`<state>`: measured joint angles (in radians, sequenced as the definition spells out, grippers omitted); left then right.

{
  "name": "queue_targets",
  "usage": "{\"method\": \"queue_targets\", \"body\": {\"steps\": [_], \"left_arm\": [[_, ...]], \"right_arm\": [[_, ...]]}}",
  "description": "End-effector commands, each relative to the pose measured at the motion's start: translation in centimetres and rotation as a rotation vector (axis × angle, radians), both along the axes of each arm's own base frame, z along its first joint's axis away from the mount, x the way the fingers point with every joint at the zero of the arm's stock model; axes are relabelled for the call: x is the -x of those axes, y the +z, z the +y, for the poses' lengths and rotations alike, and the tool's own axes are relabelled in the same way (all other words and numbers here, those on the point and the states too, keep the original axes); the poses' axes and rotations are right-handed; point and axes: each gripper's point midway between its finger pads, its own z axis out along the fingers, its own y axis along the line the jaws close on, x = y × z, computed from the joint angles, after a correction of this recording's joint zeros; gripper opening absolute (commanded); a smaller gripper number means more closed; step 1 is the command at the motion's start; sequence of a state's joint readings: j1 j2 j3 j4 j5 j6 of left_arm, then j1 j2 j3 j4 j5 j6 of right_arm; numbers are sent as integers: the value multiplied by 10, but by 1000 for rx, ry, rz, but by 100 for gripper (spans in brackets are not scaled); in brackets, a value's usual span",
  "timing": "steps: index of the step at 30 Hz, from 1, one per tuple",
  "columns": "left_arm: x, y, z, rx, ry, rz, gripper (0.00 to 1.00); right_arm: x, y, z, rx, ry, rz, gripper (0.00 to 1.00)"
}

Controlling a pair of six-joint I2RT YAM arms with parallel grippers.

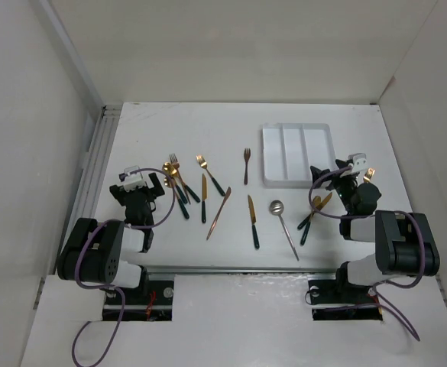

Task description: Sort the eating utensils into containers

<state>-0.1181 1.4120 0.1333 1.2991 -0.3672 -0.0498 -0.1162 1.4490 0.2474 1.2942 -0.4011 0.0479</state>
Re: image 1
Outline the gold knife cluster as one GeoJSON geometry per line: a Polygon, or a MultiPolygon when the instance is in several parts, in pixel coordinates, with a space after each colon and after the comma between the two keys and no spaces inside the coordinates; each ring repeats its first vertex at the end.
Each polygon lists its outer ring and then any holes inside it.
{"type": "Polygon", "coordinates": [[[332,193],[329,193],[324,199],[322,199],[322,197],[321,197],[321,200],[322,200],[321,203],[318,206],[314,205],[315,208],[316,208],[316,209],[312,210],[314,212],[314,214],[317,211],[320,211],[331,200],[331,198],[332,198],[332,193]]]}

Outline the gold knife green handle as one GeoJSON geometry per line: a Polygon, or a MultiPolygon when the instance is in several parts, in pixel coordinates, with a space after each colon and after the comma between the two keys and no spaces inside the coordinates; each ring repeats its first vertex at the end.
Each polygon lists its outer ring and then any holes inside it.
{"type": "Polygon", "coordinates": [[[202,203],[201,203],[202,223],[206,223],[206,199],[207,199],[207,179],[205,174],[202,174],[202,203]]]}
{"type": "Polygon", "coordinates": [[[248,208],[251,218],[251,229],[252,229],[254,248],[258,250],[260,248],[260,242],[258,239],[258,232],[256,228],[256,214],[254,210],[254,203],[250,195],[248,195],[248,208]]]}

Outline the gold fork green handle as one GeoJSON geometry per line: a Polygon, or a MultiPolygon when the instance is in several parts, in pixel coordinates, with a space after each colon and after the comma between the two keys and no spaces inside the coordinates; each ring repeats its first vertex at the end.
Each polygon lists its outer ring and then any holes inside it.
{"type": "Polygon", "coordinates": [[[206,162],[206,159],[202,156],[202,155],[197,155],[196,156],[196,160],[199,164],[199,166],[206,171],[206,173],[209,175],[211,181],[213,182],[215,188],[217,189],[217,191],[220,193],[221,196],[225,196],[225,191],[222,189],[221,185],[219,184],[219,182],[213,177],[213,175],[210,173],[209,169],[208,169],[208,164],[206,162]]]}

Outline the silver round spoon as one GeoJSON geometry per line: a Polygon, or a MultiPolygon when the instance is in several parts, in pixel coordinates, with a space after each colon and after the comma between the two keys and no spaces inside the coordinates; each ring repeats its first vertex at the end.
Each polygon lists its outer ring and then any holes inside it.
{"type": "Polygon", "coordinates": [[[282,225],[282,227],[283,227],[285,236],[287,237],[287,241],[289,242],[290,247],[291,247],[291,249],[292,249],[292,252],[293,252],[293,254],[294,254],[294,257],[296,258],[297,261],[299,261],[300,258],[299,258],[298,254],[297,254],[296,247],[295,247],[295,245],[294,245],[294,243],[293,243],[293,240],[292,240],[292,238],[291,238],[291,235],[290,235],[290,233],[289,233],[289,230],[288,230],[288,228],[287,228],[287,225],[286,225],[286,223],[285,223],[284,220],[283,220],[283,211],[284,211],[284,205],[283,205],[283,203],[282,203],[280,200],[273,200],[273,201],[270,203],[269,211],[270,211],[270,213],[271,213],[272,215],[277,216],[277,217],[279,218],[280,223],[281,223],[281,225],[282,225]]]}

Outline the rose gold fork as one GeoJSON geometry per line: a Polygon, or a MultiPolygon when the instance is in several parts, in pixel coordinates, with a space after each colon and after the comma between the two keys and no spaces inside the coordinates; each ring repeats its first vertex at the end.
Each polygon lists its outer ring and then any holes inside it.
{"type": "Polygon", "coordinates": [[[244,150],[244,160],[245,160],[245,175],[244,175],[244,185],[248,184],[248,163],[251,157],[251,149],[246,148],[244,150]]]}

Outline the gold spoon green handle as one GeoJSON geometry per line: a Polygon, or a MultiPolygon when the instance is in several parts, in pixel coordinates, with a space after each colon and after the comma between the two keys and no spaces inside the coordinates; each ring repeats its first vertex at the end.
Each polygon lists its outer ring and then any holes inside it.
{"type": "Polygon", "coordinates": [[[186,198],[186,196],[184,195],[182,189],[180,188],[180,186],[178,185],[178,183],[177,183],[177,181],[176,181],[176,178],[177,178],[177,170],[176,170],[176,168],[175,168],[170,162],[165,162],[165,163],[163,164],[163,170],[164,170],[167,174],[169,174],[169,175],[171,176],[172,181],[173,181],[173,183],[175,184],[175,188],[176,188],[176,191],[177,191],[178,194],[179,194],[180,199],[182,200],[182,202],[183,202],[184,204],[187,204],[187,203],[188,203],[188,200],[187,200],[187,198],[186,198]]]}

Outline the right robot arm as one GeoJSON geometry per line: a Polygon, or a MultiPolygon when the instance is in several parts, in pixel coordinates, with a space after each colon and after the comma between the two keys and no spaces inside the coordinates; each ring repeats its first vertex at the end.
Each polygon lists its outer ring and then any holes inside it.
{"type": "Polygon", "coordinates": [[[324,213],[315,205],[313,212],[339,221],[339,233],[348,241],[370,242],[374,253],[361,260],[343,263],[332,282],[334,295],[343,301],[357,296],[361,287],[387,283],[408,289],[424,277],[437,275],[440,255],[426,215],[378,209],[381,192],[371,182],[371,173],[360,179],[365,170],[363,158],[350,156],[337,160],[338,169],[321,170],[312,166],[314,190],[327,183],[345,208],[341,216],[324,213]]]}

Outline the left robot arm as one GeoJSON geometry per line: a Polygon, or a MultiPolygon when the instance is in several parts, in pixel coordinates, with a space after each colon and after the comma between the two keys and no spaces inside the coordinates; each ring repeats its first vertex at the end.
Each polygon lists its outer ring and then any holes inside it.
{"type": "Polygon", "coordinates": [[[151,247],[155,200],[165,194],[157,169],[130,167],[119,175],[109,192],[125,209],[125,218],[98,222],[76,221],[57,261],[59,278],[75,281],[85,289],[121,287],[132,303],[147,299],[150,285],[142,279],[144,269],[121,258],[123,252],[146,253],[151,247]]]}

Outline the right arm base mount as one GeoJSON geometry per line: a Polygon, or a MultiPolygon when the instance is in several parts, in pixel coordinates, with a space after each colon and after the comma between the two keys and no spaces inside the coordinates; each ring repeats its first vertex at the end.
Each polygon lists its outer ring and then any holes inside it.
{"type": "Polygon", "coordinates": [[[308,280],[306,302],[313,321],[382,321],[383,315],[368,286],[340,284],[336,279],[308,280]]]}

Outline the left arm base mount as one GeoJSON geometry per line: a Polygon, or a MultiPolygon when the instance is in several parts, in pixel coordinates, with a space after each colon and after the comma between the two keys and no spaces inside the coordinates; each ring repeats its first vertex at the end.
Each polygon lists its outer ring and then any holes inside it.
{"type": "MultiPolygon", "coordinates": [[[[125,308],[122,321],[165,322],[173,315],[174,279],[148,279],[136,288],[122,288],[125,308]]],[[[106,291],[102,308],[103,321],[116,321],[121,311],[121,295],[106,291]]]]}

